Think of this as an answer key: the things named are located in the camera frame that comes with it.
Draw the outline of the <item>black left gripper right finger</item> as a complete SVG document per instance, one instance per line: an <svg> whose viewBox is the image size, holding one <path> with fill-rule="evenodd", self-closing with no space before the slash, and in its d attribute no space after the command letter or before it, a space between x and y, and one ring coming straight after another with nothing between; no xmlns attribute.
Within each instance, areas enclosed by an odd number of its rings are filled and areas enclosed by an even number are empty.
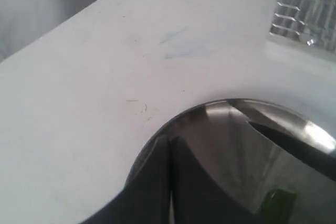
<svg viewBox="0 0 336 224"><path fill-rule="evenodd" d="M263 223L215 183L181 137L171 140L171 192L175 223Z"/></svg>

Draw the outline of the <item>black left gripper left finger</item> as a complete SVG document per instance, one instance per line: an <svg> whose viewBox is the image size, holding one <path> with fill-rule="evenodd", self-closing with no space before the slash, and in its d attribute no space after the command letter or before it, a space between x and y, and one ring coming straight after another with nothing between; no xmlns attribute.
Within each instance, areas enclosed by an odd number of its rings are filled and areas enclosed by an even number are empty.
<svg viewBox="0 0 336 224"><path fill-rule="evenodd" d="M86 223L169 223L170 141L150 141L134 163L123 190Z"/></svg>

